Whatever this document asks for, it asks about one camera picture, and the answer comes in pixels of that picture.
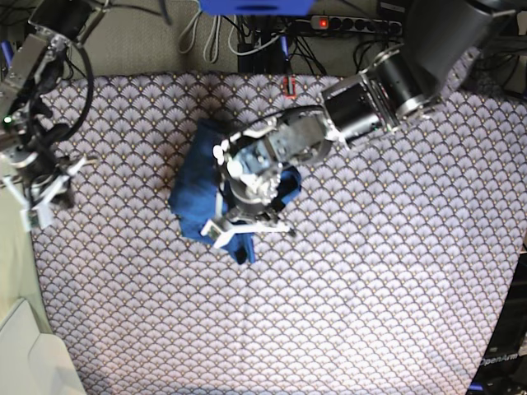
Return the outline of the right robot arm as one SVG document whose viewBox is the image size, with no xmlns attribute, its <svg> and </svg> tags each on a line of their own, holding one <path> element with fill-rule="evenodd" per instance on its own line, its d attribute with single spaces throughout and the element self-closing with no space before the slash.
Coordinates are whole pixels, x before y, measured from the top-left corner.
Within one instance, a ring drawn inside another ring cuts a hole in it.
<svg viewBox="0 0 527 395">
<path fill-rule="evenodd" d="M 1 82 L 1 157 L 15 171 L 1 186 L 19 202 L 25 231 L 44 229 L 54 219 L 53 208 L 74 205 L 72 179 L 96 158 L 58 157 L 54 144 L 73 137 L 91 108 L 95 77 L 84 44 L 110 9 L 109 1 L 43 1 L 29 19 L 35 32 L 14 53 Z M 86 99 L 77 121 L 45 128 L 51 118 L 42 101 L 63 79 L 68 49 L 74 48 L 86 70 Z"/>
</svg>

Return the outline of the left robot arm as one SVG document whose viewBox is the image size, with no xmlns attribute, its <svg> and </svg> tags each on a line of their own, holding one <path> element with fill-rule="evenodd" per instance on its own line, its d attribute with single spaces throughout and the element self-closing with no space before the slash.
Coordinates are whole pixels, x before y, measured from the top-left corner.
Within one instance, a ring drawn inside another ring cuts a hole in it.
<svg viewBox="0 0 527 395">
<path fill-rule="evenodd" d="M 415 1 L 401 44 L 325 89 L 315 106 L 266 116 L 213 147 L 219 185 L 200 233 L 215 248 L 236 235 L 291 232 L 273 208 L 282 172 L 323 160 L 335 143 L 392 133 L 427 114 L 455 64 L 496 34 L 522 1 Z"/>
</svg>

